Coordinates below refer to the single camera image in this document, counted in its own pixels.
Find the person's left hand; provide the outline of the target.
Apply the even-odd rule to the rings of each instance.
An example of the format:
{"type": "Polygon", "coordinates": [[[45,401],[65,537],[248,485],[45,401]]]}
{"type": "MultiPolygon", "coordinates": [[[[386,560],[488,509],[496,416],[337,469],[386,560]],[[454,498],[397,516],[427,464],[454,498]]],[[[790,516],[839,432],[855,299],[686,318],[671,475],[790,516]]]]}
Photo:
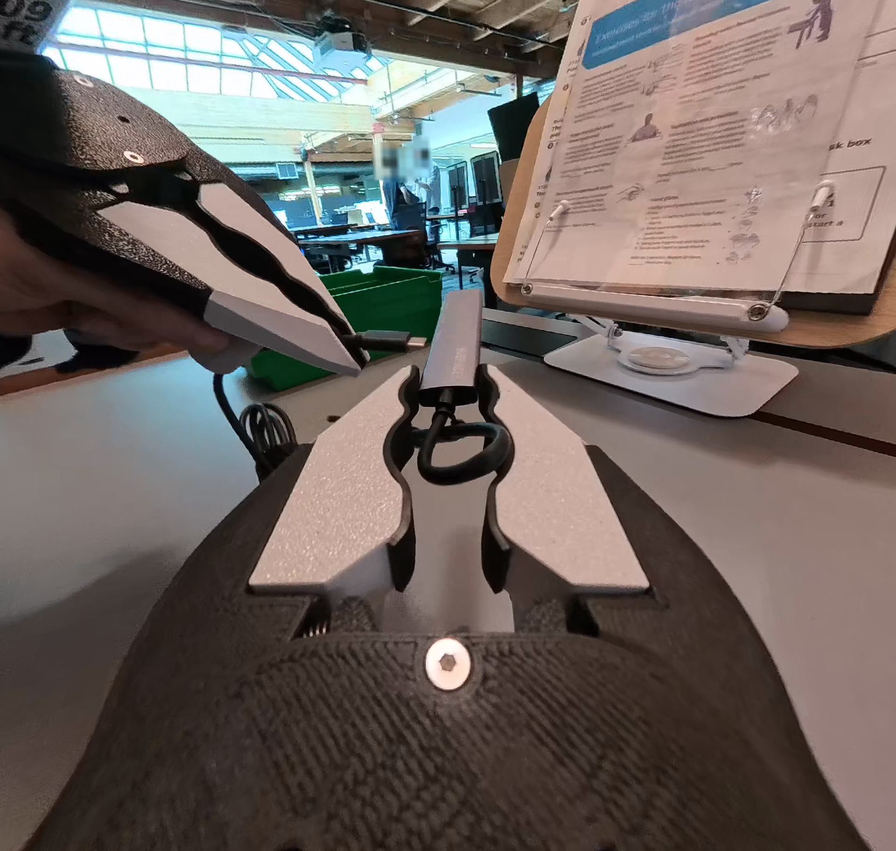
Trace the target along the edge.
{"type": "Polygon", "coordinates": [[[151,295],[61,263],[31,247],[1,217],[1,335],[25,338],[74,330],[127,351],[172,344],[217,353],[228,337],[151,295]]]}

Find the dark grey usb hub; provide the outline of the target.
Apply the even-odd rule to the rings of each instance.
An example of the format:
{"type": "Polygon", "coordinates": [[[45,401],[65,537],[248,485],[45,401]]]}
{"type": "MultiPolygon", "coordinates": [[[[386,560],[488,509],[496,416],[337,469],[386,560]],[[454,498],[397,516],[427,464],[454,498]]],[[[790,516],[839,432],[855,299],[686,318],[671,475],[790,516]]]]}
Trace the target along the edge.
{"type": "Polygon", "coordinates": [[[445,297],[422,373],[420,407],[476,403],[483,302],[475,289],[458,289],[445,297]]]}

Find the wooden document stand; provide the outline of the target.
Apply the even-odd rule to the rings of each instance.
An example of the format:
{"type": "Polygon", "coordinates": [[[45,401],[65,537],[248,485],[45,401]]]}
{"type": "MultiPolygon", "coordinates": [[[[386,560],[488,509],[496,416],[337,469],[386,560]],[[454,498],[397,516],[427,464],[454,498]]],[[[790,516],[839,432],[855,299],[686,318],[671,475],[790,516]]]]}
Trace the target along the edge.
{"type": "MultiPolygon", "coordinates": [[[[513,244],[521,233],[521,220],[531,186],[535,164],[543,134],[548,103],[539,107],[532,120],[521,152],[513,168],[504,168],[512,175],[506,193],[506,211],[497,246],[492,256],[490,279],[501,306],[510,309],[528,307],[562,311],[558,303],[537,303],[533,296],[523,295],[517,287],[504,281],[513,244]]],[[[784,352],[806,348],[809,352],[823,352],[878,341],[895,329],[894,277],[890,276],[878,297],[871,314],[851,316],[814,313],[799,310],[791,318],[791,330],[784,352]]],[[[585,377],[595,374],[594,380],[608,386],[632,392],[645,398],[685,408],[703,415],[739,418],[753,415],[765,407],[773,397],[798,376],[798,366],[790,360],[745,354],[739,364],[729,370],[703,369],[682,378],[656,378],[636,374],[615,363],[611,353],[597,350],[583,352],[579,357],[585,377]]]]}

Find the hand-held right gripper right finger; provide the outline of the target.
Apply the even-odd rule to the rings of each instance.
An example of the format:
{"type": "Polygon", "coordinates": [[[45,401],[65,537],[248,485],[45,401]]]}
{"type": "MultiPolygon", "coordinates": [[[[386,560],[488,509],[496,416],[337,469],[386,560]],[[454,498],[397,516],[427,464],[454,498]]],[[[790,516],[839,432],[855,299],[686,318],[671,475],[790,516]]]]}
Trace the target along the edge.
{"type": "Polygon", "coordinates": [[[511,449],[487,490],[481,564],[499,594],[643,594],[650,583],[583,439],[498,367],[481,413],[511,449]]]}

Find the ceiling mounted unit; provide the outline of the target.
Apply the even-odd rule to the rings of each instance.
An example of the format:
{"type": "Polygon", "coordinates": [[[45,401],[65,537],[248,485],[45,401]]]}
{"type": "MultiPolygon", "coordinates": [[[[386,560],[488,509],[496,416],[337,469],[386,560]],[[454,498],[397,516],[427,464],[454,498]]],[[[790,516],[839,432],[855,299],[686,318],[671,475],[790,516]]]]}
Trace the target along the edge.
{"type": "Polygon", "coordinates": [[[315,57],[318,61],[359,61],[372,53],[367,37],[339,16],[323,15],[315,25],[315,57]]]}

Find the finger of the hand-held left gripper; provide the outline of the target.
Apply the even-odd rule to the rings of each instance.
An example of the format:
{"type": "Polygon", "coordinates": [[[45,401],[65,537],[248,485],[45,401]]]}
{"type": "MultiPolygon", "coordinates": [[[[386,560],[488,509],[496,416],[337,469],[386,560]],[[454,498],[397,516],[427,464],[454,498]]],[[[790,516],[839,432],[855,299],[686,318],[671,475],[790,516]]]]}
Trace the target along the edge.
{"type": "Polygon", "coordinates": [[[364,368],[347,317],[275,218],[224,183],[182,182],[175,212],[217,251],[210,313],[225,330],[319,368],[364,368]]]}
{"type": "Polygon", "coordinates": [[[272,281],[231,261],[188,216],[132,201],[98,214],[207,285],[203,318],[213,328],[328,372],[355,376],[364,369],[365,359],[359,363],[342,343],[349,329],[333,329],[272,281]]]}

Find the green plastic bin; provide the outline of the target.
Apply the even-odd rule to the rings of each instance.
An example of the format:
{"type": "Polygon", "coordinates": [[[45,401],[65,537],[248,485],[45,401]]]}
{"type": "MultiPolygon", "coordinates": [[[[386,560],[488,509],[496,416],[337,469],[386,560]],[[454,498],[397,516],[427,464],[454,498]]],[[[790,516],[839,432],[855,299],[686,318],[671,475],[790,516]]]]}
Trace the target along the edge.
{"type": "MultiPolygon", "coordinates": [[[[442,309],[442,273],[409,267],[376,266],[325,274],[322,282],[351,326],[406,331],[433,339],[442,309]]],[[[332,375],[331,371],[264,349],[245,367],[247,374],[274,391],[288,390],[332,375]]]]}

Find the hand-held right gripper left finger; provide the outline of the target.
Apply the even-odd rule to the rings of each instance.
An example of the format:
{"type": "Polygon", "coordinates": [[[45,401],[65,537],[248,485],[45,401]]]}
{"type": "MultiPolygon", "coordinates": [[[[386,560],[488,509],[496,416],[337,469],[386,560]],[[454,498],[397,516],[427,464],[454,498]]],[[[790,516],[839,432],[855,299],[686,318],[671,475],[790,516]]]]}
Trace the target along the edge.
{"type": "Polygon", "coordinates": [[[257,594],[383,596],[416,564],[407,481],[420,369],[409,365],[319,435],[249,578],[257,594]]]}

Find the dark wooden table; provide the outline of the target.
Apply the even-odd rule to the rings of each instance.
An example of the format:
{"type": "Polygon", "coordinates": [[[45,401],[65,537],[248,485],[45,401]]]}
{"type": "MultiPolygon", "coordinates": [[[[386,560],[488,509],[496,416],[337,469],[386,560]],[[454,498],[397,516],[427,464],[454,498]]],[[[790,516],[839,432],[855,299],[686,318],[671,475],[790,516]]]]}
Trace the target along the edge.
{"type": "Polygon", "coordinates": [[[336,273],[351,268],[358,251],[374,248],[378,260],[389,267],[426,268],[430,257],[427,238],[420,229],[369,230],[360,227],[344,231],[341,226],[324,226],[312,231],[293,233],[312,267],[321,273],[336,273]]]}

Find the blue header printed sheet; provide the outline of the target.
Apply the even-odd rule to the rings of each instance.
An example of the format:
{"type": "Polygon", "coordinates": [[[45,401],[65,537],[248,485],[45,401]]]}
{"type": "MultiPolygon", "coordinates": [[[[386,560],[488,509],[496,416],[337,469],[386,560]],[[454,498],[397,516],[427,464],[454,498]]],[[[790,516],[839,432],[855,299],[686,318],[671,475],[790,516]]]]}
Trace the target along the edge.
{"type": "Polygon", "coordinates": [[[509,285],[765,295],[880,0],[580,0],[509,285]]]}

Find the black monitor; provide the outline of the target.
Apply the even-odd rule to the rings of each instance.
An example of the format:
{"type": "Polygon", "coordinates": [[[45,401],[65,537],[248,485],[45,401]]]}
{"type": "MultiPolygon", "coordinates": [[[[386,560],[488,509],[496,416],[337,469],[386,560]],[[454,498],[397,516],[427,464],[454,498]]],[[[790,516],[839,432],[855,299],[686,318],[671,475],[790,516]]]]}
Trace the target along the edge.
{"type": "Polygon", "coordinates": [[[532,119],[539,106],[539,96],[533,92],[487,111],[501,162],[520,157],[532,119]]]}

